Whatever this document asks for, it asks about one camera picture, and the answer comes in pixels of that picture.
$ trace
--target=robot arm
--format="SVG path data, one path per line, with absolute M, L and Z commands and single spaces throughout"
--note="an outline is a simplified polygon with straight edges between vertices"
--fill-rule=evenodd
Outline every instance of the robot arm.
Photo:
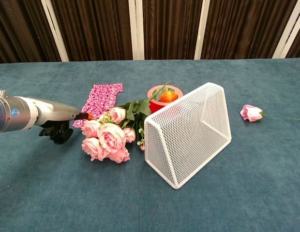
M 59 102 L 8 96 L 0 91 L 0 132 L 20 131 L 40 126 L 39 136 L 50 136 L 56 144 L 65 143 L 73 133 L 71 120 L 89 119 L 88 113 Z

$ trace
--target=white wire mesh basket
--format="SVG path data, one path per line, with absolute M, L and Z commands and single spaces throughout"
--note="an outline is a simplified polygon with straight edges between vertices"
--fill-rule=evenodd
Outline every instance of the white wire mesh basket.
M 224 89 L 206 83 L 145 120 L 145 161 L 178 189 L 231 142 Z

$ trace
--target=table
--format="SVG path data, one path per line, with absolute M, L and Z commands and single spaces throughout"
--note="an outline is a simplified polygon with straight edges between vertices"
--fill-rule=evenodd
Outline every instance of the table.
M 8 94 L 79 109 L 93 84 L 123 83 L 120 105 L 168 80 L 225 89 L 232 141 L 211 162 L 175 190 L 136 145 L 128 162 L 91 162 L 80 129 L 63 145 L 39 127 L 0 133 L 0 232 L 300 232 L 300 121 L 240 117 L 244 104 L 300 117 L 300 58 L 0 65 Z

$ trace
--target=pink cup rim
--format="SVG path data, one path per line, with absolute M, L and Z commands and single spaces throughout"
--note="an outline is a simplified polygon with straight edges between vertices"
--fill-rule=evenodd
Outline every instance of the pink cup rim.
M 155 86 L 155 87 L 151 88 L 148 91 L 148 98 L 150 98 L 152 96 L 152 92 L 154 90 L 159 89 L 159 88 L 161 88 L 163 86 L 164 85 L 160 85 L 160 86 Z M 177 87 L 167 85 L 166 88 L 173 88 L 175 90 L 175 93 L 178 95 L 178 99 L 181 98 L 181 97 L 183 97 L 183 92 L 180 89 L 178 89 Z M 163 106 L 166 106 L 166 105 L 170 104 L 170 102 L 159 102 L 159 101 L 157 101 L 155 99 L 152 99 L 151 102 L 154 103 L 154 104 L 156 104 L 156 105 L 163 105 Z

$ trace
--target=blue light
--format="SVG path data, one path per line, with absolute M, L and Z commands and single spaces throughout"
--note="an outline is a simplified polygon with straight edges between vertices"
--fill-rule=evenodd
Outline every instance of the blue light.
M 18 109 L 13 109 L 11 111 L 11 114 L 14 116 L 14 117 L 18 117 L 20 115 L 20 111 Z

